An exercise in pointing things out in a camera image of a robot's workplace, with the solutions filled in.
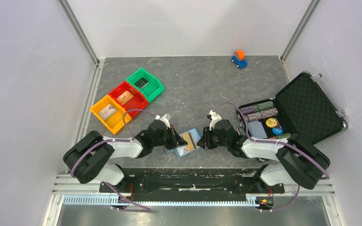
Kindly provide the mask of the white VIP credit card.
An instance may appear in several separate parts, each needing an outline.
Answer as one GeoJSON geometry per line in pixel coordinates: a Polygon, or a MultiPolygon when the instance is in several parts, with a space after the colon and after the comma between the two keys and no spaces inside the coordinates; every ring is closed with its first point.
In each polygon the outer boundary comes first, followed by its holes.
{"type": "Polygon", "coordinates": [[[180,146],[175,149],[175,153],[178,158],[181,158],[189,153],[187,146],[180,146]]]}

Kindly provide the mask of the gold credit card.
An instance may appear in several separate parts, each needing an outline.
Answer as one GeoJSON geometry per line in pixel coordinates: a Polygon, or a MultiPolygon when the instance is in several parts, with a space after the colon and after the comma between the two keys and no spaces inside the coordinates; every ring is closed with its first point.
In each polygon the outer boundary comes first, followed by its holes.
{"type": "Polygon", "coordinates": [[[188,152],[191,152],[198,148],[197,142],[196,142],[196,133],[195,131],[189,131],[185,132],[181,135],[181,137],[187,142],[186,144],[186,150],[188,152]]]}

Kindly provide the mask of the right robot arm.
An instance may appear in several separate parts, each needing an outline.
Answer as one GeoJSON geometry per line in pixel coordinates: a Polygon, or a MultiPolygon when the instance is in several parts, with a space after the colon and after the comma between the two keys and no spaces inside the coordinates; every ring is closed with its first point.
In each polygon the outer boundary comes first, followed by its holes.
{"type": "Polygon", "coordinates": [[[226,147],[235,157],[278,161],[268,165],[253,180],[254,188],[266,192],[272,186],[294,182],[312,190],[321,179],[327,179],[330,159],[299,134],[283,139],[258,139],[237,132],[229,120],[204,127],[197,145],[207,149],[226,147]]]}

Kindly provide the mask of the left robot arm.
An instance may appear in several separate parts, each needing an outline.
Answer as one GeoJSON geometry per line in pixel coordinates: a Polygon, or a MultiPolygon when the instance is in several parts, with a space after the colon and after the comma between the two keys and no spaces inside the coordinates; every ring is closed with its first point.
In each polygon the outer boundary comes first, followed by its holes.
{"type": "Polygon", "coordinates": [[[109,166],[109,160],[142,158],[151,154],[155,147],[172,150],[187,144],[173,125],[156,119],[134,138],[105,137],[94,130],[64,154],[63,162],[70,169],[70,175],[81,184],[96,179],[123,192],[129,187],[129,179],[119,165],[109,166]]]}

